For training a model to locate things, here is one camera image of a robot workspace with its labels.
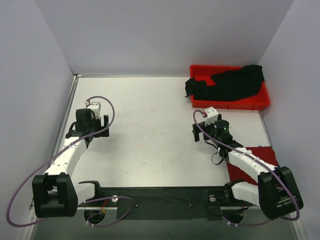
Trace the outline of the red t shirt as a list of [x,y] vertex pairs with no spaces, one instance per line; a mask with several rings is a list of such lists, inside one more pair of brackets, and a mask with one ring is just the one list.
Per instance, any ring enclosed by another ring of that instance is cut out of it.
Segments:
[[[279,166],[274,150],[271,146],[258,146],[258,147],[247,147],[247,150],[252,151],[252,153],[259,157],[261,160],[265,161],[268,164]],[[229,174],[229,179],[231,182],[235,182],[238,180],[242,180],[248,182],[249,184],[257,186],[258,183],[250,177],[246,172],[234,166],[232,164],[227,163],[227,169]]]

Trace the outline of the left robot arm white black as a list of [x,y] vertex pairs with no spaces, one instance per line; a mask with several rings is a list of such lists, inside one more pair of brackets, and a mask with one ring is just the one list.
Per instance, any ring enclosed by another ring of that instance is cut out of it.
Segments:
[[72,175],[82,154],[94,138],[109,137],[108,115],[101,116],[98,102],[77,109],[65,135],[61,152],[42,175],[32,180],[35,214],[38,218],[73,217],[86,201],[98,206],[103,200],[96,180],[73,182]]

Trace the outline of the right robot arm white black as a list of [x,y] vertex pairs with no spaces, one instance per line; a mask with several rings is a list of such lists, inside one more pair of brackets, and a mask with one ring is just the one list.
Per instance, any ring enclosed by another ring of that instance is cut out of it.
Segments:
[[229,122],[222,119],[214,108],[193,113],[204,118],[203,122],[195,120],[192,125],[195,142],[200,141],[200,135],[203,135],[203,140],[216,149],[222,161],[245,172],[255,181],[255,184],[244,180],[226,184],[224,201],[229,205],[238,201],[253,204],[260,207],[269,220],[298,220],[304,203],[292,171],[285,166],[267,163],[234,140]]

